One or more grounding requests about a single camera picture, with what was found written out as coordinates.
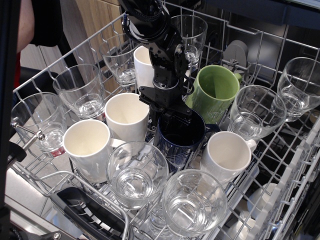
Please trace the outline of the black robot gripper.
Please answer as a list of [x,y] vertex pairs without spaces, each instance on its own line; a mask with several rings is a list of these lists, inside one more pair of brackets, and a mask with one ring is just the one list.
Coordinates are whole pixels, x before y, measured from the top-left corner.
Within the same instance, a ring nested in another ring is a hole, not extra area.
[[186,127],[191,121],[192,110],[185,104],[182,96],[188,95],[184,86],[189,77],[184,75],[172,87],[153,81],[154,87],[141,86],[139,100],[150,108],[149,130],[154,132],[158,120],[164,116],[164,129],[177,130]]

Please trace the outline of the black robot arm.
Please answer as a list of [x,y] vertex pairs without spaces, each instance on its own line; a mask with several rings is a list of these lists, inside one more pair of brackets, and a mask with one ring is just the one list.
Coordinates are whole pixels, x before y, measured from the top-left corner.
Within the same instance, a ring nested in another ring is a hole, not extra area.
[[121,0],[125,13],[123,29],[149,52],[154,77],[152,86],[139,87],[140,101],[150,106],[153,126],[162,117],[188,126],[192,111],[183,102],[187,94],[184,81],[189,61],[178,29],[171,23],[167,8],[160,0]]

